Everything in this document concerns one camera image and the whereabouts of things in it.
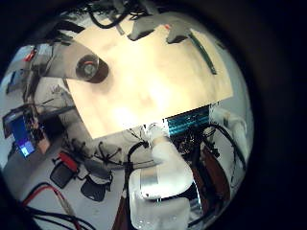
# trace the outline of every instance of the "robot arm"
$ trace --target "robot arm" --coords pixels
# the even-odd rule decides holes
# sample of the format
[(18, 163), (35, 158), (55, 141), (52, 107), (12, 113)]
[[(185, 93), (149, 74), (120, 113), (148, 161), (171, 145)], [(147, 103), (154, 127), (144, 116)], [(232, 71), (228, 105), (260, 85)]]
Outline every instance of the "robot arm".
[(186, 229), (190, 214), (187, 198), (161, 202), (150, 199), (175, 196), (193, 183), (190, 167), (159, 126), (148, 128), (154, 167), (132, 172), (129, 181), (130, 219), (136, 229)]

